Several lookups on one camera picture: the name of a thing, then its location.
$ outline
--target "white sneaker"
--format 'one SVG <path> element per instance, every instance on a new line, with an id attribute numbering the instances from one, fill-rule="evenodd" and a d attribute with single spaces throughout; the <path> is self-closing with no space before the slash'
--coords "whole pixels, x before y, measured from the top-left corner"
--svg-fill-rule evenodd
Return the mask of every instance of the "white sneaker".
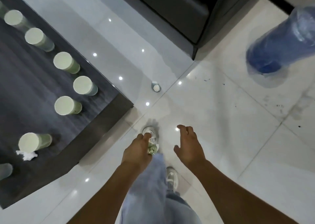
<path id="1" fill-rule="evenodd" d="M 178 188 L 178 173 L 171 166 L 168 166 L 166 168 L 166 182 L 167 182 L 168 188 L 172 190 L 173 192 L 176 192 Z"/>
<path id="2" fill-rule="evenodd" d="M 156 131 L 156 129 L 153 126 L 148 126 L 142 130 L 142 134 L 144 135 L 145 133 L 151 134 L 151 138 L 149 139 L 148 153 L 154 155 L 157 153 L 157 151 L 159 149 L 158 132 Z"/>

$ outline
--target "foot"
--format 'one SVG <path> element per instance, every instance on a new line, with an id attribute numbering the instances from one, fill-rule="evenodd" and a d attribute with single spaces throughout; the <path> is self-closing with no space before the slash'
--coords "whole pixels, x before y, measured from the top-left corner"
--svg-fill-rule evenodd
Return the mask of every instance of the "foot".
<path id="1" fill-rule="evenodd" d="M 166 182 L 168 189 L 172 190 L 173 192 L 176 192 L 178 188 L 178 173 L 171 166 L 166 168 Z"/>
<path id="2" fill-rule="evenodd" d="M 158 132 L 156 129 L 152 126 L 145 127 L 142 131 L 142 134 L 150 133 L 152 137 L 149 139 L 149 148 L 148 153 L 150 154 L 156 154 L 159 149 L 158 144 Z"/>

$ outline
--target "white tile floor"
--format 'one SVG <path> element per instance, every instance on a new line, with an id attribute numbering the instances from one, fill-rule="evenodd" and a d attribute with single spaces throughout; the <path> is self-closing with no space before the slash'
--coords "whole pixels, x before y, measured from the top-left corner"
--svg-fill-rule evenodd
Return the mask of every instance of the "white tile floor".
<path id="1" fill-rule="evenodd" d="M 68 174 L 0 211 L 2 224 L 65 224 L 104 185 L 147 124 L 159 126 L 183 198 L 203 223 L 222 223 L 201 183 L 173 152 L 179 123 L 194 127 L 207 158 L 223 173 L 299 223 L 312 223 L 315 58 L 268 78 L 248 74 L 245 65 L 250 43 L 287 18 L 277 7 L 250 1 L 193 62 L 123 0 L 25 1 L 135 107 Z M 151 90 L 152 80 L 161 92 Z"/>

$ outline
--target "finger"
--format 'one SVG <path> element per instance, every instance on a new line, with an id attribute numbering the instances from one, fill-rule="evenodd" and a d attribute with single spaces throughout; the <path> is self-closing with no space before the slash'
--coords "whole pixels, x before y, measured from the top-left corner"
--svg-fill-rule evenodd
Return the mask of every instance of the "finger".
<path id="1" fill-rule="evenodd" d="M 143 136 L 143 140 L 145 141 L 145 143 L 149 143 L 149 139 L 152 137 L 152 135 L 150 133 L 145 133 Z"/>
<path id="2" fill-rule="evenodd" d="M 194 133 L 194 129 L 191 126 L 186 127 L 187 133 L 192 135 Z"/>
<path id="3" fill-rule="evenodd" d="M 178 145 L 174 146 L 174 152 L 176 153 L 177 156 L 179 156 L 180 147 Z"/>
<path id="4" fill-rule="evenodd" d="M 143 134 L 138 134 L 138 136 L 136 137 L 136 139 L 143 139 Z"/>
<path id="5" fill-rule="evenodd" d="M 180 135 L 181 135 L 181 136 L 182 136 L 182 135 L 187 135 L 186 126 L 184 126 L 184 125 L 182 125 L 182 124 L 179 124 L 177 127 L 178 127 L 179 130 L 180 130 Z"/>

